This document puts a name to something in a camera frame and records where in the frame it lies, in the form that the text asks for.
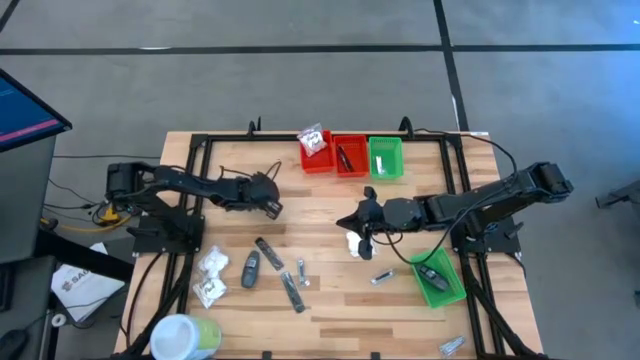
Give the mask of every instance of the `green plastic container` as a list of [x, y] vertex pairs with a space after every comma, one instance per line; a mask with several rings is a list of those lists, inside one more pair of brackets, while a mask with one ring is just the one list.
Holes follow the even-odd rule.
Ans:
[[[423, 260], [430, 253], [431, 250], [422, 254], [414, 255], [411, 257], [411, 261]], [[431, 257], [431, 259], [429, 259], [426, 265], [439, 272], [449, 282], [449, 289], [447, 291], [437, 290], [428, 282], [422, 280], [422, 278], [418, 276], [416, 267], [411, 266], [413, 274], [418, 281], [418, 285], [420, 285], [420, 289], [422, 290], [422, 295], [424, 295], [424, 298], [427, 300], [427, 304], [429, 304], [430, 307], [436, 309], [467, 297], [467, 292], [464, 290], [464, 286], [462, 286], [462, 283], [460, 282], [458, 273], [456, 273], [456, 269], [453, 268], [449, 255], [447, 255], [447, 252], [443, 248], [436, 250], [436, 253]]]
[[[384, 172], [378, 172], [377, 157], [381, 158]], [[395, 179], [404, 175], [402, 139], [398, 137], [369, 138], [369, 169], [375, 179]]]

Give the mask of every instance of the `screen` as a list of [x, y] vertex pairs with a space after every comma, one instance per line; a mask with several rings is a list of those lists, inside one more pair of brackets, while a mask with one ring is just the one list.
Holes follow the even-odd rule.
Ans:
[[0, 78], [0, 146], [59, 132], [65, 123], [56, 119], [29, 96]]

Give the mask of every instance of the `tape roll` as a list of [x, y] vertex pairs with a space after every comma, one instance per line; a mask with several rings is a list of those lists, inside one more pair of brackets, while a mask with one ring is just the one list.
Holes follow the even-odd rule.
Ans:
[[55, 314], [51, 319], [53, 327], [60, 327], [67, 323], [67, 317], [64, 314]]

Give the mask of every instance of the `plastic cup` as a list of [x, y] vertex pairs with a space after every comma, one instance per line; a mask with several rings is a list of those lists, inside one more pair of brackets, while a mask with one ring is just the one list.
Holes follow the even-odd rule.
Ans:
[[149, 343], [156, 360], [202, 360], [215, 354], [221, 340], [215, 321], [176, 314], [158, 322]]

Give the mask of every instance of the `metal bolt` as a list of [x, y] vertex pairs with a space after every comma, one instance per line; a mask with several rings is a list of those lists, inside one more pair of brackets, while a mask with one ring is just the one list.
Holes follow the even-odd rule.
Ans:
[[309, 286], [309, 284], [311, 284], [304, 274], [304, 260], [302, 259], [298, 259], [298, 275], [300, 278], [300, 286]]

